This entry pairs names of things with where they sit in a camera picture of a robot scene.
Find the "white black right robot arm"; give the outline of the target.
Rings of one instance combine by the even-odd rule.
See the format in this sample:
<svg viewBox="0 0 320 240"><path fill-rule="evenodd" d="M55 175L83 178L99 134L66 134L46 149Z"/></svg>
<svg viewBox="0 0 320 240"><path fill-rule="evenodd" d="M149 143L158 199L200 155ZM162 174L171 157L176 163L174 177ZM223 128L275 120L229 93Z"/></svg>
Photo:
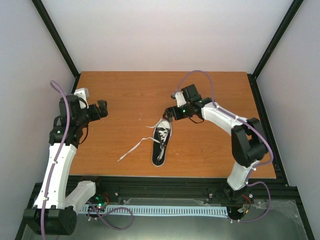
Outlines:
<svg viewBox="0 0 320 240"><path fill-rule="evenodd" d="M247 119L221 107L210 97L202 98L195 85L189 85L172 94L176 105L168 107L163 117L168 121L190 119L198 116L220 127L231 137L231 151L235 160L232 171L223 188L227 202L235 202L249 183L250 174L272 150L265 139L260 121Z"/></svg>

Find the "black white canvas sneaker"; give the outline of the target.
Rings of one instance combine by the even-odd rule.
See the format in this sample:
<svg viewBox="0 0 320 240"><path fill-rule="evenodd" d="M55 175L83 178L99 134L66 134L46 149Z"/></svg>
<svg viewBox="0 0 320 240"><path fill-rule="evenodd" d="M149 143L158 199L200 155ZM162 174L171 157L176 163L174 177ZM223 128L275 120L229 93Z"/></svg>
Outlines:
<svg viewBox="0 0 320 240"><path fill-rule="evenodd" d="M153 131L152 164L161 167L166 161L166 151L172 135L172 126L168 120L160 119Z"/></svg>

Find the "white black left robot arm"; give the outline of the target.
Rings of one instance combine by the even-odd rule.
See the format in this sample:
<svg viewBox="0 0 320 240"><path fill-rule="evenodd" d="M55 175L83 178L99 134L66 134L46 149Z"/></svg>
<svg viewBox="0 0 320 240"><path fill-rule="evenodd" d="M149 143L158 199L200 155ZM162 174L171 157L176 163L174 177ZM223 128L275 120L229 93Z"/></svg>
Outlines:
<svg viewBox="0 0 320 240"><path fill-rule="evenodd" d="M43 238L71 235L87 201L99 201L104 195L104 188L90 180L79 182L67 193L67 182L78 147L86 139L83 130L108 115L107 102L88 104L84 95L76 93L60 99L59 111L49 133L49 158L41 189L32 207L23 213L27 225Z"/></svg>

